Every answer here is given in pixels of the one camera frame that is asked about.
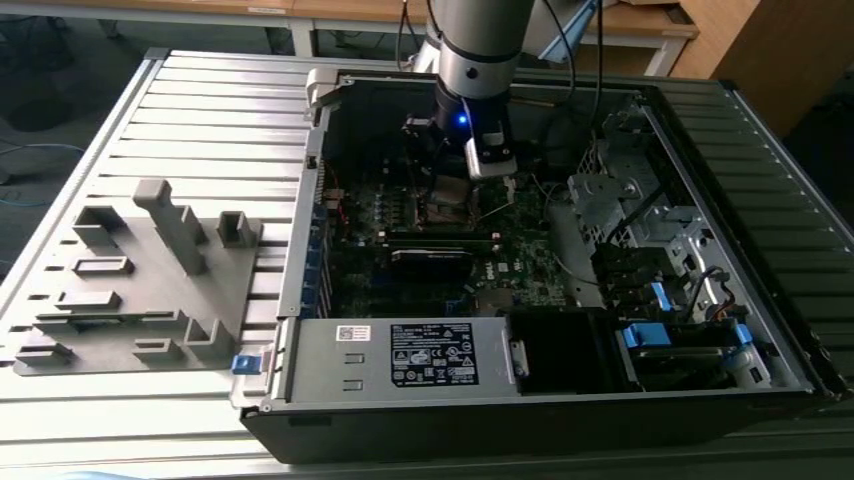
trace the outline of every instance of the metal workbench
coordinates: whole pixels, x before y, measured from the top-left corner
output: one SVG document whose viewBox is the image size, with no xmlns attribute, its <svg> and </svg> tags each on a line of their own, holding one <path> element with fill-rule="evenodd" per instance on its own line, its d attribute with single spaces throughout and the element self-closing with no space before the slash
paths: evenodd
<svg viewBox="0 0 854 480">
<path fill-rule="evenodd" d="M 322 65 L 394 68 L 388 62 L 149 52 L 0 286 L 0 478 L 80 470 L 145 478 L 359 473 L 370 478 L 383 474 L 412 478 L 603 468 L 616 478 L 628 468 L 639 473 L 640 467 L 659 478 L 688 474 L 711 478 L 722 473 L 733 477 L 774 470 L 802 476 L 817 469 L 829 478 L 830 457 L 842 474 L 854 464 L 845 458 L 854 454 L 851 404 L 798 421 L 759 425 L 691 448 L 564 458 L 292 467 L 275 461 L 244 430 L 228 401 L 227 371 L 29 378 L 12 372 L 9 362 L 28 325 L 27 319 L 4 315 L 9 300 L 28 294 L 24 279 L 48 261 L 61 261 L 47 258 L 45 252 L 61 256 L 59 246 L 75 239 L 68 226 L 84 204 L 112 205 L 119 211 L 136 208 L 129 197 L 140 177 L 167 178 L 173 197 L 192 206 L 200 218 L 241 210 L 264 221 L 240 340 L 244 345 L 271 340 L 308 131 L 304 83 L 308 71 Z M 523 76 L 560 74 L 524 72 Z M 825 209 L 821 195 L 737 92 L 712 82 L 632 81 L 655 83 L 674 104 L 758 243 L 774 252 L 771 266 L 789 272 L 785 287 L 813 320 L 835 364 L 846 377 L 854 376 L 853 298 L 831 297 L 833 292 L 822 290 L 831 288 L 829 282 L 854 284 L 854 275 L 845 273 L 849 267 L 854 271 L 850 258 L 833 254 L 850 245 L 846 227 Z M 810 229 L 827 224 L 834 231 Z M 838 273 L 827 274 L 829 268 Z M 508 432 L 508 441 L 524 439 Z"/>
</svg>

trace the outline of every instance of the floor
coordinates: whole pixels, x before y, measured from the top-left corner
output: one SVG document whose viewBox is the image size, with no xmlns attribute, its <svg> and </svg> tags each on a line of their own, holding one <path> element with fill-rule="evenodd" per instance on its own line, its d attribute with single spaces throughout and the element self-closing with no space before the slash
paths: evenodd
<svg viewBox="0 0 854 480">
<path fill-rule="evenodd" d="M 63 35 L 76 61 L 52 74 L 52 79 L 64 98 L 73 104 L 73 119 L 48 131 L 25 134 L 12 130 L 0 118 L 0 152 L 5 149 L 3 141 L 65 143 L 85 148 L 149 47 L 267 54 L 271 53 L 268 34 L 272 34 L 276 52 L 292 52 L 285 31 L 265 32 L 253 27 L 120 22 L 121 36 L 111 40 L 95 20 L 68 19 L 67 24 Z M 404 38 L 402 49 L 407 55 L 414 52 L 408 38 Z M 324 56 L 392 60 L 395 35 L 347 33 L 336 41 L 331 33 L 322 32 L 319 51 Z M 854 222 L 854 192 L 849 188 L 854 175 L 854 163 L 850 162 L 854 154 L 854 80 L 850 76 L 806 116 L 787 145 L 843 216 Z M 68 150 L 35 149 L 0 156 L 0 168 L 13 175 L 13 181 L 0 185 L 0 200 L 49 203 L 77 157 Z M 0 203 L 0 280 L 47 208 Z"/>
<path fill-rule="evenodd" d="M 75 55 L 75 63 L 51 77 L 64 99 L 73 104 L 73 119 L 48 131 L 21 133 L 9 128 L 0 117 L 0 152 L 8 146 L 4 141 L 16 144 L 64 143 L 85 148 L 151 47 L 269 54 L 269 33 L 277 52 L 292 53 L 287 31 L 265 32 L 255 27 L 120 22 L 121 37 L 111 40 L 105 38 L 95 20 L 67 19 L 67 26 L 63 35 Z M 346 45 L 342 45 L 331 33 L 319 34 L 319 51 L 323 55 L 394 59 L 394 35 L 346 35 Z M 402 51 L 411 54 L 415 51 L 414 44 L 408 38 L 404 40 Z M 13 181 L 0 185 L 0 200 L 48 204 L 15 207 L 0 203 L 0 280 L 27 244 L 77 158 L 79 154 L 73 151 L 36 149 L 0 156 L 0 168 L 13 175 Z"/>
</svg>

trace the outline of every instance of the table leg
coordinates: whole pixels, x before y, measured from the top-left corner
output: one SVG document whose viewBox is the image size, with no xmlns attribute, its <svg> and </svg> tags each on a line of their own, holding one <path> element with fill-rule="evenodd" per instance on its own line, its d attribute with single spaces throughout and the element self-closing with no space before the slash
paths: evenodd
<svg viewBox="0 0 854 480">
<path fill-rule="evenodd" d="M 644 75 L 655 77 L 666 77 L 670 75 L 670 70 L 676 64 L 676 59 L 687 43 L 686 38 L 668 38 L 662 44 L 662 48 L 655 51 L 652 60 L 646 68 Z"/>
<path fill-rule="evenodd" d="M 316 32 L 311 18 L 291 18 L 288 21 L 293 32 L 293 53 L 298 57 L 314 57 L 316 51 Z"/>
<path fill-rule="evenodd" d="M 97 24 L 101 26 L 101 31 L 107 38 L 119 38 L 119 21 L 117 20 L 99 20 Z"/>
</svg>

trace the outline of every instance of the barcode sticker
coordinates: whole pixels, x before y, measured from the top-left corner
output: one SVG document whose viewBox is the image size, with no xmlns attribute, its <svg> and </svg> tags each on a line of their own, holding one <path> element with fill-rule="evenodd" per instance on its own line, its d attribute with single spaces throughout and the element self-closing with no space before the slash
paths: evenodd
<svg viewBox="0 0 854 480">
<path fill-rule="evenodd" d="M 335 331 L 335 340 L 339 342 L 370 342 L 370 325 L 339 325 Z"/>
</svg>

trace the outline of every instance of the wooden desk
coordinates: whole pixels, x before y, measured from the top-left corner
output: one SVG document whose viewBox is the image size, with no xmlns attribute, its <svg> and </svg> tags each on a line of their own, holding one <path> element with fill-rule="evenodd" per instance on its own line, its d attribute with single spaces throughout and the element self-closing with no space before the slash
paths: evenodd
<svg viewBox="0 0 854 480">
<path fill-rule="evenodd" d="M 0 0 L 0 13 L 287 27 L 293 0 Z"/>
<path fill-rule="evenodd" d="M 854 61 L 854 1 L 682 0 L 702 28 L 672 75 L 734 80 L 781 137 Z"/>
<path fill-rule="evenodd" d="M 0 13 L 288 28 L 296 55 L 312 57 L 318 30 L 396 33 L 400 0 L 0 0 Z M 410 19 L 423 33 L 426 0 L 410 0 Z M 674 24 L 655 6 L 615 5 L 604 11 L 603 22 L 610 73 L 667 75 L 698 31 Z M 594 33 L 582 39 L 582 69 L 595 57 L 588 48 L 596 42 Z"/>
<path fill-rule="evenodd" d="M 288 12 L 298 56 L 314 56 L 311 36 L 315 30 L 351 30 L 395 33 L 400 21 L 400 0 L 293 0 Z M 410 19 L 416 31 L 427 22 L 426 0 L 410 0 Z M 635 7 L 619 4 L 604 11 L 604 44 L 619 65 L 611 73 L 667 75 L 688 39 L 696 37 L 694 25 L 679 25 L 670 20 L 658 6 Z M 595 22 L 582 39 L 583 45 L 595 45 Z M 582 48 L 579 59 L 590 57 Z"/>
</svg>

